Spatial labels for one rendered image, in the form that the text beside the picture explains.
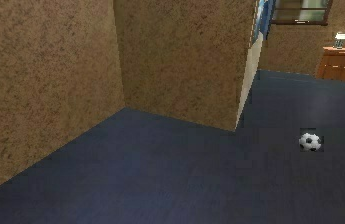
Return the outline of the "black and white football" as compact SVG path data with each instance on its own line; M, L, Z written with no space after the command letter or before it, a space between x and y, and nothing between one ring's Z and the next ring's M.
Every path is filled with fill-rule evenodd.
M303 151L318 151L322 146L322 141L316 134L303 134L299 139L299 146Z

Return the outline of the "blue framed wall picture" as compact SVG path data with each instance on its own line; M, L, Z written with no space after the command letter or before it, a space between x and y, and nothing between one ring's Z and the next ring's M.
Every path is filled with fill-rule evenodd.
M268 39L271 20L275 11L276 0L255 0L255 9L252 21L251 40L249 46L252 46L258 39L259 34L263 39Z

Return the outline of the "orange wooden chest of drawers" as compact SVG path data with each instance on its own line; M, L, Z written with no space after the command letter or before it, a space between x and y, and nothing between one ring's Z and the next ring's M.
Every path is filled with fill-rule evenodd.
M315 77L345 81L345 48L324 47Z

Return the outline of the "dark framed window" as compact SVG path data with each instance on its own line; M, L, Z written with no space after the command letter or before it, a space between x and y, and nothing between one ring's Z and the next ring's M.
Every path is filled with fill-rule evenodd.
M276 25L327 24L333 0L276 0L271 22Z

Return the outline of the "small white desk lamp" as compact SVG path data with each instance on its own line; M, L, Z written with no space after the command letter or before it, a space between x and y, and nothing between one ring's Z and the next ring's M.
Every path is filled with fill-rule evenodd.
M335 43L334 48L336 49L342 49L343 48L343 42L345 41L345 33L338 32L335 35Z

